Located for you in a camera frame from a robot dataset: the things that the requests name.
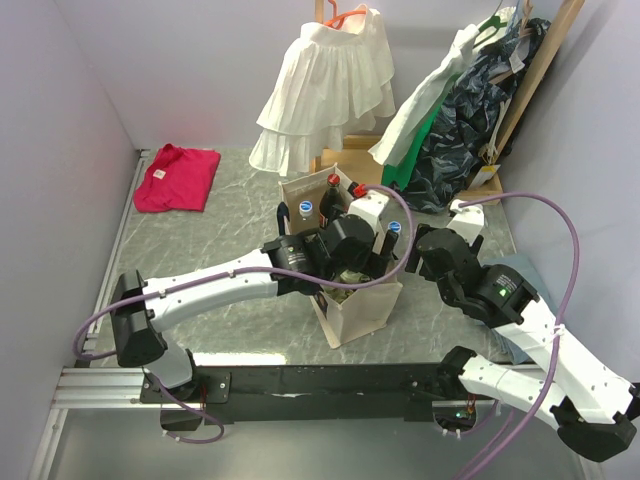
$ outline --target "red cloth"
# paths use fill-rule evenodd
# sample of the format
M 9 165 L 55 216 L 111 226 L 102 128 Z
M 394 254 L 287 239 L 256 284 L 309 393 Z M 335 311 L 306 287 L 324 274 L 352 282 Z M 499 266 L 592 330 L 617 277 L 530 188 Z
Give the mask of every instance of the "red cloth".
M 133 194 L 139 212 L 204 211 L 220 163 L 214 150 L 162 147 Z

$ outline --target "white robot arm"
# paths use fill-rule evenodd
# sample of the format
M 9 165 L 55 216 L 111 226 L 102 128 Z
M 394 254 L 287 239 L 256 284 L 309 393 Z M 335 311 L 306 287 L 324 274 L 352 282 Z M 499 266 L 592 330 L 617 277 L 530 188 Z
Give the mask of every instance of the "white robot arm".
M 144 366 L 168 389 L 192 389 L 195 365 L 188 350 L 180 348 L 163 332 L 196 315 L 233 303 L 299 292 L 313 295 L 319 286 L 295 278 L 254 272 L 235 275 L 246 267 L 275 267 L 330 280 L 344 269 L 371 278 L 386 273 L 398 235 L 383 231 L 380 215 L 389 197 L 367 192 L 351 202 L 324 230 L 281 235 L 262 248 L 230 262 L 184 275 L 143 280 L 136 271 L 120 277 L 113 301 L 139 294 L 160 292 L 144 303 L 112 312 L 118 363 L 122 367 Z M 171 293 L 171 287 L 221 274 L 217 281 Z
M 556 429 L 574 451 L 604 461 L 626 450 L 640 415 L 640 389 L 617 375 L 582 345 L 556 317 L 535 289 L 505 265 L 481 267 L 476 254 L 481 244 L 468 221 L 479 207 L 453 210 L 458 214 L 447 229 L 418 227 L 415 256 L 408 271 L 438 284 L 442 300 L 514 342 L 544 372 L 549 371 L 553 340 L 560 337 L 554 383 L 536 416 Z M 440 385 L 434 391 L 463 388 L 495 398 L 522 411 L 537 399 L 544 378 L 488 361 L 475 352 L 454 348 L 441 363 Z

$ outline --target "blue cloth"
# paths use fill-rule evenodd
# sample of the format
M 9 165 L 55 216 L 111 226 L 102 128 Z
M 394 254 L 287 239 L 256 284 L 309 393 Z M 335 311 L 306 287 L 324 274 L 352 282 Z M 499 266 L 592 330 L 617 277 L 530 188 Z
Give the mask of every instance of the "blue cloth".
M 493 260 L 488 260 L 484 262 L 485 265 L 507 265 L 508 267 L 517 270 L 520 275 L 524 277 L 524 279 L 529 282 L 533 288 L 538 291 L 538 294 L 542 297 L 542 299 L 547 302 L 547 305 L 551 309 L 551 311 L 556 313 L 556 305 L 551 300 L 551 296 L 549 295 L 549 290 L 546 285 L 542 281 L 540 274 L 536 271 L 533 264 L 529 260 L 526 255 L 522 253 L 516 253 L 515 255 L 509 255 L 507 257 L 496 258 Z M 503 337 L 495 330 L 492 330 L 491 333 L 496 337 L 498 342 L 500 342 L 500 347 L 502 349 L 502 353 L 506 353 L 509 355 L 509 359 L 514 365 L 518 365 L 520 363 L 528 362 L 531 359 L 529 355 L 524 353 L 520 347 L 518 347 L 515 343 L 513 343 L 508 338 Z

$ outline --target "red cap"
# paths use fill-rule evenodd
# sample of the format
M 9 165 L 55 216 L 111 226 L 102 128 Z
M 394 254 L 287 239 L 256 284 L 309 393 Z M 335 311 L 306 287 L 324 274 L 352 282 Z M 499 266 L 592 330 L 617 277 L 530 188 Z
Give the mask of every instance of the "red cap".
M 367 191 L 364 189 L 364 183 L 361 183 L 353 189 L 353 196 L 356 198 L 364 197 L 366 194 Z
M 335 187 L 337 185 L 340 185 L 340 175 L 336 175 L 335 173 L 332 173 L 331 175 L 329 175 L 329 177 L 327 178 L 327 183 L 329 185 L 331 185 L 332 187 Z

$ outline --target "white ruffled skirt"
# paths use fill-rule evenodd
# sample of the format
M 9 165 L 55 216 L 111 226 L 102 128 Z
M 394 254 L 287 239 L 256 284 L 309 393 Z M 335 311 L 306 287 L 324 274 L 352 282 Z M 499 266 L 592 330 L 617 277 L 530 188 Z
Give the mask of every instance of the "white ruffled skirt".
M 276 87 L 258 118 L 264 128 L 249 162 L 286 175 L 308 172 L 324 148 L 342 150 L 345 135 L 372 130 L 395 113 L 393 62 L 377 10 L 347 17 L 341 30 L 302 26 L 287 50 Z

